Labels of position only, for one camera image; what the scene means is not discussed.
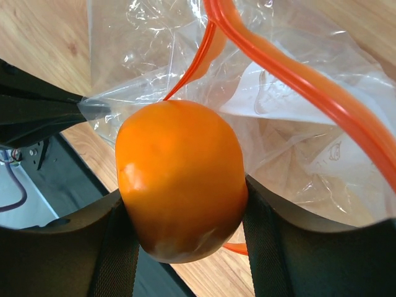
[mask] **cable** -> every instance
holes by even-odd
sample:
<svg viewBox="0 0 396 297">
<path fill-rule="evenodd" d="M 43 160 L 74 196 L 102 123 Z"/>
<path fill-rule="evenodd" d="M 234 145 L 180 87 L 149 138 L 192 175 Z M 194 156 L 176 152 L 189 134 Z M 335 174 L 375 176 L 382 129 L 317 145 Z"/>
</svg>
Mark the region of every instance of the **cable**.
<svg viewBox="0 0 396 297">
<path fill-rule="evenodd" d="M 7 173 L 10 176 L 10 178 L 12 179 L 12 181 L 15 183 L 15 185 L 18 187 L 20 193 L 22 194 L 22 198 L 18 202 L 14 203 L 14 204 L 7 205 L 7 206 L 0 207 L 0 212 L 7 212 L 9 210 L 13 210 L 13 209 L 16 209 L 16 208 L 22 206 L 27 200 L 27 192 L 26 192 L 26 189 L 24 188 L 24 186 L 20 183 L 20 181 L 17 179 L 17 177 L 15 176 L 14 172 L 11 169 L 7 151 L 2 150 L 2 154 L 4 157 L 4 161 L 5 161 L 4 166 L 6 166 Z"/>
</svg>

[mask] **plastic bag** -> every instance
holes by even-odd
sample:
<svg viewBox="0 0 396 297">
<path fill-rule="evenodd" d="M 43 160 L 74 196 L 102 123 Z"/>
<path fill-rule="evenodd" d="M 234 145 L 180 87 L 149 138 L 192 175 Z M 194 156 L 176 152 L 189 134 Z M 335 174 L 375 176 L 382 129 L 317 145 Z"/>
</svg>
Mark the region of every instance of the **plastic bag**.
<svg viewBox="0 0 396 297">
<path fill-rule="evenodd" d="M 142 32 L 166 32 L 166 37 L 158 37 L 163 42 L 159 46 L 145 51 L 140 47 L 139 54 L 130 56 L 128 69 L 135 71 L 135 79 L 80 104 L 87 118 L 93 116 L 91 106 L 110 107 L 110 114 L 91 123 L 111 144 L 130 114 L 165 97 L 199 47 L 206 25 L 202 3 L 179 1 L 177 7 L 171 3 L 174 1 L 132 1 L 129 8 L 134 9 L 128 10 L 127 20 L 117 15 L 116 24 L 129 21 L 141 30 L 128 35 L 140 34 L 142 43 L 154 40 Z M 345 31 L 301 1 L 235 3 L 250 30 L 347 89 L 395 135 L 395 84 Z M 108 14 L 116 15 L 115 10 Z M 118 32 L 116 26 L 113 34 Z M 165 60 L 158 62 L 167 53 L 168 65 Z M 119 62 L 112 65 L 125 67 Z M 356 226 L 395 215 L 395 194 L 350 137 L 231 42 L 208 73 L 182 88 L 174 99 L 197 101 L 219 112 L 237 133 L 246 173 L 282 197 L 323 217 Z"/>
</svg>

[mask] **wooden surface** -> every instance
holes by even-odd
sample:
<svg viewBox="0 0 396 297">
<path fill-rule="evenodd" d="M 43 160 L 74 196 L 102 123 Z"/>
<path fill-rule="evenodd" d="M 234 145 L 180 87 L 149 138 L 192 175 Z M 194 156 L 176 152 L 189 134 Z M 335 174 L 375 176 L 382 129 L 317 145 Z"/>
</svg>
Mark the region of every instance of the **wooden surface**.
<svg viewBox="0 0 396 297">
<path fill-rule="evenodd" d="M 394 0 L 304 0 L 319 8 L 377 58 L 396 79 Z M 0 0 L 0 57 L 83 95 L 90 92 L 85 0 Z M 103 184 L 117 188 L 114 152 L 80 124 L 64 135 Z M 174 265 L 197 296 L 253 296 L 247 257 L 220 250 L 194 263 Z"/>
</svg>

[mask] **purple cable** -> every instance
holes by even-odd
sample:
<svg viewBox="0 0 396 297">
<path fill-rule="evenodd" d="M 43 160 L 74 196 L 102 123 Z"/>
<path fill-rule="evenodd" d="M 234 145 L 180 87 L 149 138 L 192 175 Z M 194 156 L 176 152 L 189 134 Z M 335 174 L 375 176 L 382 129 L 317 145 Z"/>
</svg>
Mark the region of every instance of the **purple cable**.
<svg viewBox="0 0 396 297">
<path fill-rule="evenodd" d="M 4 155 L 4 161 L 5 161 L 4 164 L 6 166 L 7 173 L 10 176 L 10 178 L 12 179 L 12 181 L 15 183 L 15 185 L 18 187 L 20 193 L 22 194 L 22 198 L 18 202 L 14 203 L 14 204 L 7 205 L 7 206 L 0 207 L 0 212 L 8 212 L 9 210 L 16 209 L 16 208 L 20 207 L 21 205 L 23 205 L 27 200 L 27 193 L 26 193 L 26 189 L 20 183 L 20 181 L 17 179 L 17 177 L 15 176 L 14 172 L 11 169 L 7 151 L 2 150 L 2 153 Z"/>
</svg>

